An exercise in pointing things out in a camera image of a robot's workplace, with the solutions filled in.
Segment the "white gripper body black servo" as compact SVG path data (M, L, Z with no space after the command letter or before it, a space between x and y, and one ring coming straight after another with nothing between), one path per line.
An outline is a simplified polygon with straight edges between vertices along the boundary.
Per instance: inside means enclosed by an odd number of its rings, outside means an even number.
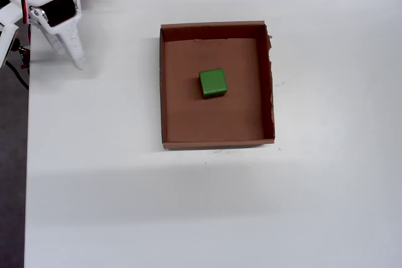
M79 0L9 0L5 5L5 33L15 34L18 30L16 23L28 15L28 21L43 27L46 33L55 34L56 27L68 20L80 17Z

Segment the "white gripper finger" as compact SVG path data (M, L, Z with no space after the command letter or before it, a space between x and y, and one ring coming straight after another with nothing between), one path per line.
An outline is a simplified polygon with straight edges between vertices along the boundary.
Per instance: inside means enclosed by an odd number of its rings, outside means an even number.
M79 19L71 18L58 27L57 36L71 59L74 67L83 70L86 65L84 50L78 31Z
M60 55L64 56L66 54L65 48L60 42L60 40L57 38L56 35L49 34L44 27L42 26L37 26L37 28L42 32L43 36L46 38L47 42L49 42L50 46Z

